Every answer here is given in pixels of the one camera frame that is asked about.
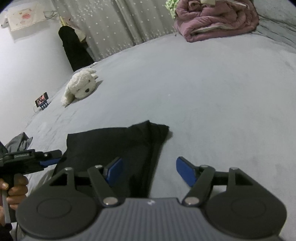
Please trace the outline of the person left hand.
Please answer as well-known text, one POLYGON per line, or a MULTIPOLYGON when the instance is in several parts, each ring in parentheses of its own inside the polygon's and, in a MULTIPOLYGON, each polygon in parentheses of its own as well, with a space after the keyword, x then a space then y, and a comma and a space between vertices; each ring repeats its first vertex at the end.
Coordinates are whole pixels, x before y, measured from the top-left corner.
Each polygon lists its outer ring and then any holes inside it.
POLYGON ((1 179, 1 190, 8 192, 6 201, 12 210, 17 210, 19 204, 26 199, 28 184, 29 180, 22 174, 15 174, 13 187, 10 187, 5 180, 1 179))

